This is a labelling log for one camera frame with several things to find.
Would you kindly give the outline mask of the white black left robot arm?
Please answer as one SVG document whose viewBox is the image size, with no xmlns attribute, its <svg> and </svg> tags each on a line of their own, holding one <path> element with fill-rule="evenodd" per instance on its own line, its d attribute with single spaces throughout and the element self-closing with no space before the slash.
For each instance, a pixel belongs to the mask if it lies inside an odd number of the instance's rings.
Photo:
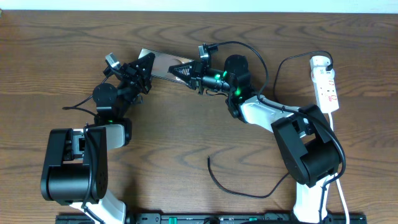
<svg viewBox="0 0 398 224">
<path fill-rule="evenodd" d="M 148 94 L 155 54 L 121 64 L 113 54 L 105 57 L 106 78 L 90 96 L 96 103 L 94 123 L 81 129 L 53 129 L 49 134 L 40 191 L 54 201 L 83 212 L 93 223 L 135 223 L 136 216 L 108 189 L 108 151 L 127 146 L 132 122 L 125 114 Z"/>
</svg>

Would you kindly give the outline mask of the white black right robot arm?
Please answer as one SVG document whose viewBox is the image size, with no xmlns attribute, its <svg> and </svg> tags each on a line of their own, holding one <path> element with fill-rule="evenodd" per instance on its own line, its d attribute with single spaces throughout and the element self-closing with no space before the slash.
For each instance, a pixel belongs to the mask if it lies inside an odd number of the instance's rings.
<svg viewBox="0 0 398 224">
<path fill-rule="evenodd" d="M 297 183 L 295 219 L 326 222 L 326 193 L 344 174 L 346 158 L 318 106 L 285 106 L 260 95 L 251 84 L 248 61 L 242 55 L 229 56 L 223 70 L 211 68 L 210 60 L 204 59 L 173 65 L 169 73 L 192 90 L 224 93 L 232 117 L 272 132 L 288 173 Z"/>
</svg>

